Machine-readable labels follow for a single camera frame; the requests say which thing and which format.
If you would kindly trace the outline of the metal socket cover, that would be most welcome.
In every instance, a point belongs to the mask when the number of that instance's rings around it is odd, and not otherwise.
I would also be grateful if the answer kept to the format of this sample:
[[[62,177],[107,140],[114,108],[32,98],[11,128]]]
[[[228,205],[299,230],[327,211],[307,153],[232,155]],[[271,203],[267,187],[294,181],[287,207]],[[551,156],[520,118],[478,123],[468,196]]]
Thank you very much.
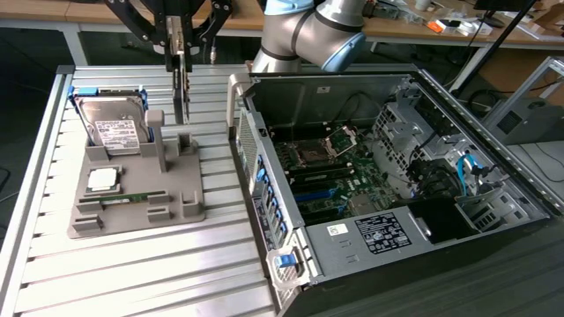
[[[344,125],[330,134],[324,143],[328,154],[339,157],[356,146],[356,133]]]

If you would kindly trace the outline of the green expansion card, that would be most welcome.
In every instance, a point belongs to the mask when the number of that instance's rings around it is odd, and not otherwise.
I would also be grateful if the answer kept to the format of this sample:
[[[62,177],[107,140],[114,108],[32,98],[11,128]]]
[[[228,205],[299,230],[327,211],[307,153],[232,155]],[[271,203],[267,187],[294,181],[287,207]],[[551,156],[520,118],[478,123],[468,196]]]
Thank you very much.
[[[186,123],[186,98],[187,98],[187,79],[186,79],[186,46],[183,37],[183,23],[179,16],[168,17],[168,33],[171,39],[171,57],[174,66],[174,112],[178,125]]]

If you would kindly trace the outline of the grey computer tower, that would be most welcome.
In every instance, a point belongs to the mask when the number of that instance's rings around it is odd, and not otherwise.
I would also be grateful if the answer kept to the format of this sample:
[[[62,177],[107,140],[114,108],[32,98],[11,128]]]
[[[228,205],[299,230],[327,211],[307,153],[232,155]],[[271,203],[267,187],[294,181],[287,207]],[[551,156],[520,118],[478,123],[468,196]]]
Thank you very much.
[[[504,145],[564,141],[564,106],[543,98],[523,98],[496,106],[484,125]]]

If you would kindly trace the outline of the brown cardboard piece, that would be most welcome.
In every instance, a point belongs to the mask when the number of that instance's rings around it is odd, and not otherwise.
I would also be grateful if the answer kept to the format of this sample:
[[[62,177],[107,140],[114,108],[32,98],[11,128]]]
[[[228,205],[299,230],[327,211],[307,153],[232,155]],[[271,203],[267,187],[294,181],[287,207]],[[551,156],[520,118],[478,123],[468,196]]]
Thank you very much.
[[[536,0],[534,9],[535,18],[530,23],[534,33],[539,35],[564,36],[564,0]]]

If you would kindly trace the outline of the blue case latch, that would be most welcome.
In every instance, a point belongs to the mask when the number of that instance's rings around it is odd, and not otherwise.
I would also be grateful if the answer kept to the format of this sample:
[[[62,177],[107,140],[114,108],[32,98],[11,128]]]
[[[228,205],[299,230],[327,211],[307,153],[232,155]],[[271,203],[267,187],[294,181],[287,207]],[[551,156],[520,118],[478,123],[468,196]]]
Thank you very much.
[[[298,265],[298,258],[294,253],[279,254],[275,256],[274,262],[278,269],[295,267]]]

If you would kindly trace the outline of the aluminium profile frame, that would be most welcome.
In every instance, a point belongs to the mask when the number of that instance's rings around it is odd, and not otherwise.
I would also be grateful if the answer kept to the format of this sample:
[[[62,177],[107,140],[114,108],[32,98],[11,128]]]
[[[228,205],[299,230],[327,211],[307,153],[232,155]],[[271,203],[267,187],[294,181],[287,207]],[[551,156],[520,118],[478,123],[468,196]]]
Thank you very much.
[[[512,93],[506,106],[512,108],[526,99],[540,99],[564,107],[564,57],[550,56]]]

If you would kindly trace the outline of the black monitor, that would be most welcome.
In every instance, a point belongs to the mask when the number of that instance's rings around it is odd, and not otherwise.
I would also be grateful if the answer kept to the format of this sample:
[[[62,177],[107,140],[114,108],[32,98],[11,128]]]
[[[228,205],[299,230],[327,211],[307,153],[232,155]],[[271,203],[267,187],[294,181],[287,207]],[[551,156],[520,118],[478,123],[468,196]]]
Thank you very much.
[[[498,12],[516,13],[515,17],[528,15],[530,9],[538,0],[475,0],[474,9],[484,11],[480,21],[494,28],[503,28],[506,23],[495,17]]]

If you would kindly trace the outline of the white flat device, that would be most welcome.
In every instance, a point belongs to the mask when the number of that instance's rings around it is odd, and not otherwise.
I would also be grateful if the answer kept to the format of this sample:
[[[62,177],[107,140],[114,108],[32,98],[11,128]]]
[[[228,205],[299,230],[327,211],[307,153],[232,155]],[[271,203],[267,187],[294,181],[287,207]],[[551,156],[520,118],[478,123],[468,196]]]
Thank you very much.
[[[459,27],[456,28],[458,33],[460,33],[463,36],[490,36],[492,33],[492,27],[482,23],[479,20],[475,20],[472,22],[462,21]]]

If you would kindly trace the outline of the grey parts rack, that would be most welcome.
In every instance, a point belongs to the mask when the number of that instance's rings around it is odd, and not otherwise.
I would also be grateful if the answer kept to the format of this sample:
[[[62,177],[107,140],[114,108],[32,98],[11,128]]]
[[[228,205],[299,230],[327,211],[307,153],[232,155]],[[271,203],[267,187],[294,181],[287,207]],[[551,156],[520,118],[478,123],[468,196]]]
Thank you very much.
[[[190,133],[163,138],[163,111],[150,110],[144,120],[155,136],[151,143],[142,144],[139,154],[111,156],[103,147],[84,149],[67,229],[71,239],[182,225],[206,218],[199,145]],[[98,168],[119,170],[118,185],[112,190],[90,192],[90,171]],[[168,193],[151,195],[136,203],[79,202],[87,197],[155,191]]]

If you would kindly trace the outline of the silver power supply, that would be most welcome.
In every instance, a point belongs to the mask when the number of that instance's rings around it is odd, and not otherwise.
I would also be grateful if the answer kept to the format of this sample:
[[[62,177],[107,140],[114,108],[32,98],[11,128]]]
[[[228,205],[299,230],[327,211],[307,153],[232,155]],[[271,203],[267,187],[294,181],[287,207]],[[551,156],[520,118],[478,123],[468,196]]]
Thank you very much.
[[[306,227],[322,270],[332,280],[434,250],[432,230],[408,207]]]

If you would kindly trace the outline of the silver perforated drive cage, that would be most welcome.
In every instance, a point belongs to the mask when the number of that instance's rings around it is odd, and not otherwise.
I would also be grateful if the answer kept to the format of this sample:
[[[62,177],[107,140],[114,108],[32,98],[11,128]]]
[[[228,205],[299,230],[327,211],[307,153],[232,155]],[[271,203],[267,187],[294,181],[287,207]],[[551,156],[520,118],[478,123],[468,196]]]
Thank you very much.
[[[414,107],[398,102],[384,104],[374,124],[376,144],[384,157],[400,167],[416,159],[432,160],[446,154],[440,136]]]

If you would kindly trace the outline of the orange and white box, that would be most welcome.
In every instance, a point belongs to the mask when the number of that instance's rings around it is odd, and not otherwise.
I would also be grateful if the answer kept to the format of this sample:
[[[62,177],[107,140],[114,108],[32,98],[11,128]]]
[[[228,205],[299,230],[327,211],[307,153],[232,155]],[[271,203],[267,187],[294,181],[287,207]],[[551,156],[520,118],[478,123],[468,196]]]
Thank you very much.
[[[427,23],[427,27],[439,34],[454,34],[460,24],[460,20],[435,19]]]

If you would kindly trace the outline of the open PC case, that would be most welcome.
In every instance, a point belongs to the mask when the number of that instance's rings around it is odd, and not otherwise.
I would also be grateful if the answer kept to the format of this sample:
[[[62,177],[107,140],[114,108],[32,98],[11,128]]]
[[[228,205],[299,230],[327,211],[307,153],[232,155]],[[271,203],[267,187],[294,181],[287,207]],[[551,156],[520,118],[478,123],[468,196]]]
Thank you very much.
[[[564,191],[542,179],[532,155],[516,156],[431,75],[416,69],[352,73],[243,73],[232,76],[240,99],[230,121],[238,177],[251,214],[262,264],[275,302],[275,317],[311,317],[374,296],[430,273],[475,262],[496,252],[555,216],[564,216]],[[414,107],[440,136],[432,160],[400,167],[376,144],[374,124],[384,104]],[[400,198],[387,209],[408,207],[431,230],[434,250],[332,280],[306,232],[275,151],[271,130],[350,125],[388,174]],[[460,196],[503,189],[531,220],[480,232],[456,204]],[[294,253],[298,265],[278,269],[275,256]]]

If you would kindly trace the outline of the blue expansion slot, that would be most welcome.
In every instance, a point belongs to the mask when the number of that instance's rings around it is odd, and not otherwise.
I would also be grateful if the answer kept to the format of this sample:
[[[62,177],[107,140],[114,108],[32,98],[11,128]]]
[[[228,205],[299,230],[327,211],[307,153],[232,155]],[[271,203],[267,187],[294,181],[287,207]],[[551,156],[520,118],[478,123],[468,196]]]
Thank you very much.
[[[300,202],[314,201],[319,199],[330,199],[334,197],[335,193],[336,193],[336,188],[330,188],[327,190],[296,193],[294,194],[294,198],[295,198],[295,201],[300,203]]]

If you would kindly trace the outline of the black slanted pole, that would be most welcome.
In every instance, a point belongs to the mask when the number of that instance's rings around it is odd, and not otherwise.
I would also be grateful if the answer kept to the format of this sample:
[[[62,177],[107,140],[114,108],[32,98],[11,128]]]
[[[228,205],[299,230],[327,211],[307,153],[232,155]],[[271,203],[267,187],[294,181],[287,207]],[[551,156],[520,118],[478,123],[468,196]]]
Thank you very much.
[[[488,18],[494,16],[495,11],[516,12],[516,16],[514,17],[508,25],[504,27],[503,32],[500,33],[496,41],[487,47],[487,50],[483,56],[476,60],[475,65],[464,67],[464,71],[470,69],[470,72],[467,75],[462,75],[455,80],[450,89],[450,92],[455,97],[460,96],[460,94],[464,92],[467,86],[472,82],[474,78],[478,76],[480,69],[494,56],[495,52],[504,43],[508,35],[512,33],[514,29],[528,14],[536,2],[538,0],[478,0],[475,8],[479,10],[484,9],[488,12]]]

